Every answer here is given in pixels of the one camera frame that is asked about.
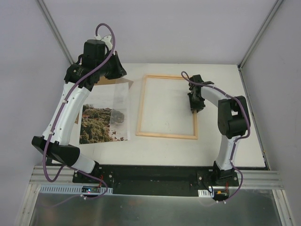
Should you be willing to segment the right aluminium corner post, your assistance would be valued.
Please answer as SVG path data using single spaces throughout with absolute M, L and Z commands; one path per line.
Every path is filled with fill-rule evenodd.
M 263 20 L 259 30 L 257 31 L 255 37 L 253 38 L 250 46 L 248 47 L 246 53 L 244 54 L 242 60 L 238 64 L 238 70 L 239 71 L 241 71 L 243 69 L 243 67 L 245 66 L 245 64 L 247 63 L 249 57 L 251 56 L 251 54 L 255 50 L 256 46 L 259 44 L 261 38 L 265 34 L 265 31 L 267 30 L 268 26 L 272 22 L 273 18 L 276 16 L 278 10 L 283 5 L 283 3 L 284 3 L 284 0 L 276 0 L 273 3 L 273 5 L 272 5 L 271 9 L 269 10 L 267 16 Z

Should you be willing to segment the aluminium front rail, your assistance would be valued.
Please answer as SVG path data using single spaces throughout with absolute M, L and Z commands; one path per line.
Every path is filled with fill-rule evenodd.
M 47 166 L 47 173 L 51 179 L 54 179 L 58 173 L 60 166 Z M 71 184 L 73 179 L 74 170 L 64 167 L 57 177 L 55 182 L 47 181 L 43 167 L 35 166 L 30 178 L 30 184 Z

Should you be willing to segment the aluminium corner post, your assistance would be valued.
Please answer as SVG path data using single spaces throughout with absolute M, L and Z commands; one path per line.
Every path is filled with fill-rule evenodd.
M 284 3 L 284 0 L 276 0 L 273 3 L 273 5 L 272 5 L 271 9 L 269 10 L 267 16 L 263 20 L 259 30 L 257 31 L 255 37 L 253 38 L 250 46 L 248 47 L 246 53 L 244 54 L 242 60 L 238 64 L 238 70 L 239 71 L 241 71 L 243 69 L 243 67 L 245 66 L 245 64 L 247 63 L 249 57 L 251 56 L 251 54 L 255 50 L 256 46 L 259 44 L 261 38 L 265 34 L 265 31 L 267 30 L 268 26 L 272 22 L 273 18 L 276 16 L 278 10 L 283 5 L 283 3 Z
M 36 0 L 35 1 L 39 7 L 39 9 L 41 10 L 58 46 L 60 47 L 61 51 L 63 52 L 63 55 L 65 56 L 66 60 L 68 61 L 68 63 L 71 65 L 74 63 L 74 60 L 71 56 L 70 51 L 68 50 L 68 47 L 65 43 L 65 41 L 63 40 L 63 37 L 59 31 L 59 29 L 57 28 L 57 25 L 50 13 L 50 10 L 48 9 L 46 3 L 44 0 Z

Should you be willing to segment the clear acrylic sheet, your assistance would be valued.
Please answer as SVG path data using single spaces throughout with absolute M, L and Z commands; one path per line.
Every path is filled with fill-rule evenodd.
M 127 141 L 130 139 L 129 82 L 122 79 L 118 79 L 114 85 L 110 136 L 113 141 Z

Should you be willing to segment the light wooden picture frame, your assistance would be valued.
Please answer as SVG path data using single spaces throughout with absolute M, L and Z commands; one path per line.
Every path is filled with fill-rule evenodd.
M 145 98 L 146 84 L 147 84 L 148 79 L 184 80 L 183 77 L 175 76 L 175 75 L 164 75 L 164 74 L 146 74 L 146 75 L 144 75 L 143 80 L 142 80 L 138 121 L 137 121 L 137 127 L 136 127 L 135 134 L 139 137 L 197 140 L 198 139 L 198 118 L 197 118 L 196 112 L 194 112 L 192 114 L 193 135 L 177 135 L 177 134 L 142 132 L 141 131 L 142 120 L 143 120 L 144 98 Z

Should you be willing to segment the landscape photo print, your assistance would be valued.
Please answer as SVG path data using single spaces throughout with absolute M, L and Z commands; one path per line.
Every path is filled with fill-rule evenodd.
M 80 145 L 114 142 L 110 136 L 111 109 L 97 109 L 83 104 L 80 115 Z

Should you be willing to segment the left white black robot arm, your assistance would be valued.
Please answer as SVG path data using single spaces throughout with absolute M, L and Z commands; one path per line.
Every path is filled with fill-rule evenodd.
M 99 179 L 99 164 L 70 145 L 72 128 L 84 101 L 100 78 L 112 80 L 125 75 L 118 54 L 107 38 L 87 40 L 83 54 L 66 71 L 62 96 L 48 127 L 41 136 L 33 137 L 32 145 L 48 158 L 83 171 L 83 178 L 95 183 Z

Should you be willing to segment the left aluminium corner post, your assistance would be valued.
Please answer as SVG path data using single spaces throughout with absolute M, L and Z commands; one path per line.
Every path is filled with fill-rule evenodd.
M 50 13 L 50 10 L 48 9 L 46 3 L 44 0 L 36 0 L 35 1 L 39 7 L 39 9 L 41 10 L 58 46 L 60 47 L 61 51 L 63 52 L 63 55 L 65 56 L 66 60 L 68 61 L 68 63 L 71 65 L 74 63 L 74 60 L 71 56 L 70 51 L 68 50 L 68 47 L 65 43 L 65 41 L 63 40 L 63 37 L 59 31 L 59 29 L 57 28 L 57 25 Z

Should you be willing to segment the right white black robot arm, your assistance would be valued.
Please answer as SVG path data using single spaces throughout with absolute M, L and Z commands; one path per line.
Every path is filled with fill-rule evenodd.
M 234 159 L 239 141 L 250 135 L 251 122 L 246 98 L 230 96 L 213 82 L 203 81 L 199 74 L 186 78 L 189 81 L 191 112 L 202 111 L 206 100 L 217 107 L 217 126 L 222 141 L 209 181 L 213 185 L 222 186 L 235 177 Z

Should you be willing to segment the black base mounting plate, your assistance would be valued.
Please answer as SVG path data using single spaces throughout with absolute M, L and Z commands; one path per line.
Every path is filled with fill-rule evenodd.
M 113 189 L 113 194 L 196 197 L 199 190 L 230 190 L 239 187 L 234 169 L 219 171 L 215 166 L 139 166 L 99 165 L 93 178 L 80 172 L 72 181 L 99 184 Z

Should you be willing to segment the brown backing board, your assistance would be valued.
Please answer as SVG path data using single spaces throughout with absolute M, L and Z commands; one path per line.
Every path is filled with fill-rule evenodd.
M 133 85 L 133 81 L 124 78 L 121 79 L 129 82 L 130 89 Z M 101 78 L 100 81 L 94 85 L 89 96 L 84 101 L 84 104 L 97 109 L 112 109 L 114 85 L 117 80 L 118 79 L 107 80 L 105 78 Z

